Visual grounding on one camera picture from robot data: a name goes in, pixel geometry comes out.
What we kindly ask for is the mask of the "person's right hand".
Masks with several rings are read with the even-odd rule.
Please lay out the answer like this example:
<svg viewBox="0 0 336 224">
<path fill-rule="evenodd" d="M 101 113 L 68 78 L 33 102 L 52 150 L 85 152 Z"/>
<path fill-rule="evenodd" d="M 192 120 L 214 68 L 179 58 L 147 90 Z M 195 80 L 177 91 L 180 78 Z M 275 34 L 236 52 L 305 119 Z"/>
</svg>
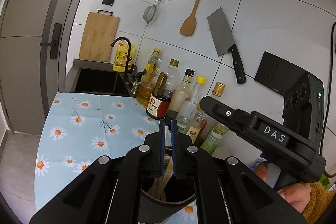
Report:
<svg viewBox="0 0 336 224">
<path fill-rule="evenodd" d="M 266 181 L 268 178 L 268 167 L 266 162 L 261 162 L 254 170 L 254 173 Z M 311 187 L 308 183 L 296 183 L 286 186 L 277 193 L 299 213 L 302 213 L 310 201 Z"/>
</svg>

